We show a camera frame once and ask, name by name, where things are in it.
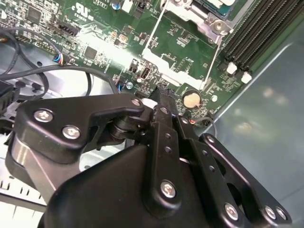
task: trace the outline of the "integrated circuit chip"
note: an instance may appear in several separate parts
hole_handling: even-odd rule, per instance
[[[42,15],[42,13],[39,10],[37,10],[37,9],[31,7],[31,6],[28,8],[27,19],[30,22],[33,22],[35,24],[39,24],[40,19],[41,19],[41,15]]]
[[[86,47],[85,50],[85,57],[90,58],[90,59],[95,59],[97,55],[97,51],[89,46]]]
[[[130,26],[125,26],[123,29],[124,29],[123,31],[126,34],[130,34],[132,32],[132,27],[130,27]]]

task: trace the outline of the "motherboard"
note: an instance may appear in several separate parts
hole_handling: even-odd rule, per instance
[[[251,80],[302,10],[301,0],[1,0],[0,26],[44,35],[67,64],[103,71],[120,93],[144,98],[162,86],[178,114],[195,119]],[[55,54],[31,33],[15,36]]]

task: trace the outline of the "ram slot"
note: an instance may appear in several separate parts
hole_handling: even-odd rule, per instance
[[[246,52],[247,49],[249,49],[252,45],[255,43],[260,42],[259,35],[266,30],[267,25],[272,21],[272,19],[280,12],[280,9],[282,9],[287,2],[292,2],[290,0],[281,0],[281,2],[278,2],[277,4],[273,4],[267,11],[266,14],[264,14],[263,17],[261,17],[260,21],[256,24],[253,30],[250,32],[250,36],[247,36],[243,42],[242,45],[239,45],[235,51],[233,52],[234,60],[237,62],[242,63],[240,60],[240,57]]]
[[[260,49],[254,53],[248,59],[247,66],[252,66],[261,56],[267,51],[267,49],[276,41],[283,31],[285,31],[288,26],[304,11],[304,2],[301,2],[299,6],[297,6],[289,16],[283,21],[280,27],[278,27],[275,32],[267,39],[267,41],[260,47]]]
[[[232,38],[226,43],[225,52],[230,54],[235,47],[240,44],[242,39],[250,32],[254,27],[259,17],[265,12],[265,9],[269,7],[274,0],[260,0],[257,5],[252,9],[251,13],[247,16],[243,24],[234,33]]]
[[[252,45],[247,53],[242,56],[242,58],[239,59],[241,63],[244,65],[250,60],[250,58],[263,46],[263,44],[272,36],[272,34],[280,28],[280,25],[285,21],[289,20],[288,16],[293,12],[293,10],[298,6],[298,2],[293,2],[288,5],[287,8],[280,11],[277,17],[274,18],[274,20],[267,26],[267,28],[261,33],[258,40],[255,45]]]

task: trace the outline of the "black cable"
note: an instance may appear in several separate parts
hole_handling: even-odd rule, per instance
[[[92,79],[91,79],[91,75],[89,73],[85,73],[86,78],[87,78],[87,91],[85,96],[90,96],[91,91],[92,91]]]
[[[207,117],[207,116],[205,116],[205,117],[201,117],[201,118],[199,118],[199,119],[196,119],[195,120],[195,122],[196,123],[199,123],[199,122],[201,122],[201,121],[203,121],[203,120],[208,120],[208,121],[210,121],[210,123],[212,124],[212,126],[213,126],[213,130],[214,130],[214,137],[215,138],[217,138],[218,137],[218,129],[217,129],[217,126],[215,125],[215,122],[210,118],[210,117]]]
[[[22,60],[32,69],[36,69],[38,68],[32,61],[30,61],[25,54],[23,53],[22,49],[20,49],[20,53],[19,56],[22,58]],[[26,96],[26,95],[20,95],[19,96],[19,100],[24,100],[24,101],[28,101],[28,100],[36,100],[36,99],[40,99],[42,98],[49,89],[49,82],[48,82],[48,78],[46,77],[46,75],[44,73],[38,73],[37,76],[40,78],[42,85],[44,87],[43,93],[39,94],[39,95],[33,95],[33,96]]]
[[[3,75],[0,75],[0,80],[7,81],[7,80],[16,79],[16,78],[19,78],[19,77],[25,77],[25,76],[29,76],[29,75],[33,75],[33,74],[38,74],[38,73],[43,73],[43,72],[47,72],[47,71],[51,71],[51,70],[77,70],[77,71],[87,72],[89,74],[97,76],[98,78],[100,78],[104,81],[109,82],[110,87],[113,90],[113,93],[114,94],[118,93],[118,89],[115,86],[113,80],[111,78],[109,78],[104,72],[99,71],[99,70],[95,70],[93,68],[83,67],[83,66],[80,66],[80,67],[79,66],[71,66],[71,65],[66,65],[66,66],[61,66],[61,65],[43,66],[43,67],[39,67],[37,69],[26,70],[26,71],[14,73],[14,74],[3,74]]]
[[[9,32],[7,32],[6,30],[0,28],[0,34],[7,36],[13,42],[13,45],[15,47],[14,57],[13,57],[12,61],[10,62],[7,70],[2,73],[4,75],[4,74],[7,74],[9,71],[11,71],[12,68],[14,68],[14,66],[17,62],[18,56],[19,56],[20,46],[19,46],[18,41],[14,38],[14,36],[12,34],[10,34]]]

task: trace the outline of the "silver screw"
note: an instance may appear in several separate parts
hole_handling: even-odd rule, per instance
[[[286,214],[283,212],[282,209],[276,208],[276,211],[284,220],[287,220]]]
[[[213,139],[210,135],[207,136],[207,139],[208,139],[211,143],[214,143],[214,142],[215,142],[214,139]]]
[[[225,211],[232,220],[238,220],[237,210],[230,203],[225,204]]]
[[[188,123],[188,120],[186,120],[184,117],[182,117],[181,120],[182,120],[182,122],[183,122],[184,124],[187,124],[187,123]]]
[[[132,103],[133,103],[134,105],[136,105],[136,106],[140,106],[140,105],[141,105],[141,103],[140,103],[139,100],[137,100],[137,99],[132,99]]]
[[[168,110],[167,110],[165,107],[161,107],[161,111],[162,111],[163,113],[165,113],[165,114],[168,114],[168,113],[169,113]]]
[[[50,122],[53,120],[53,114],[46,110],[38,110],[34,113],[34,117],[39,122]]]
[[[176,195],[174,186],[167,181],[161,183],[161,192],[168,198],[173,198]]]
[[[217,31],[220,31],[222,29],[222,23],[221,22],[217,22],[216,25],[215,25],[215,29]]]
[[[133,83],[132,82],[127,82],[127,84],[125,84],[125,87],[127,89],[132,89],[133,88]]]
[[[80,136],[80,131],[75,126],[66,126],[62,129],[62,134],[67,139],[78,139]]]
[[[273,211],[270,207],[266,206],[266,207],[265,207],[265,211],[266,211],[267,215],[268,215],[270,218],[276,219],[276,214],[274,213],[274,211]]]

